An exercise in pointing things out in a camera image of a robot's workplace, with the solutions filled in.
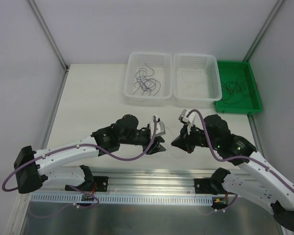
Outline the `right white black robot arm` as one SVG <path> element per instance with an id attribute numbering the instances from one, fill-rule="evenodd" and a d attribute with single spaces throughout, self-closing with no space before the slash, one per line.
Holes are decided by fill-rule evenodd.
<path id="1" fill-rule="evenodd" d="M 277 171 L 246 138 L 231 133 L 219 115 L 201 117 L 203 128 L 195 126 L 198 110 L 184 110 L 179 136 L 171 143 L 187 153 L 196 147 L 209 148 L 218 162 L 230 162 L 250 174 L 247 182 L 219 167 L 210 178 L 196 179 L 197 193 L 213 195 L 232 193 L 266 209 L 275 221 L 294 232 L 294 184 Z"/>

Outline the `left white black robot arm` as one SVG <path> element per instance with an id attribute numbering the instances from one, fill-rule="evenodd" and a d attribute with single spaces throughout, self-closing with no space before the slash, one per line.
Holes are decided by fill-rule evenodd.
<path id="1" fill-rule="evenodd" d="M 143 155 L 164 152 L 166 149 L 162 146 L 162 136 L 165 134 L 165 126 L 160 118 L 153 116 L 151 123 L 141 129 L 137 128 L 138 124 L 135 116 L 125 115 L 75 143 L 54 149 L 33 150 L 30 145 L 23 147 L 14 162 L 16 190 L 26 194 L 42 186 L 60 183 L 64 184 L 67 191 L 71 190 L 71 186 L 89 191 L 94 183 L 89 167 L 81 165 L 72 171 L 65 171 L 64 165 L 102 155 L 129 162 Z M 143 151 L 132 158 L 114 155 L 122 144 L 141 146 Z"/>

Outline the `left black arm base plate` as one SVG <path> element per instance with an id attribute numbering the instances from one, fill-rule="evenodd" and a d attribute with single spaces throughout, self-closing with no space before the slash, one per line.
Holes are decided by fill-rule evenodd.
<path id="1" fill-rule="evenodd" d="M 94 192 L 107 192 L 109 177 L 107 176 L 94 176 Z"/>

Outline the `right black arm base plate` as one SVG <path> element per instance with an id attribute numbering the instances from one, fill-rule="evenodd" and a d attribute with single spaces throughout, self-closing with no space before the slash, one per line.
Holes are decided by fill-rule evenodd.
<path id="1" fill-rule="evenodd" d="M 194 188 L 196 194 L 211 194 L 211 184 L 208 178 L 195 178 Z"/>

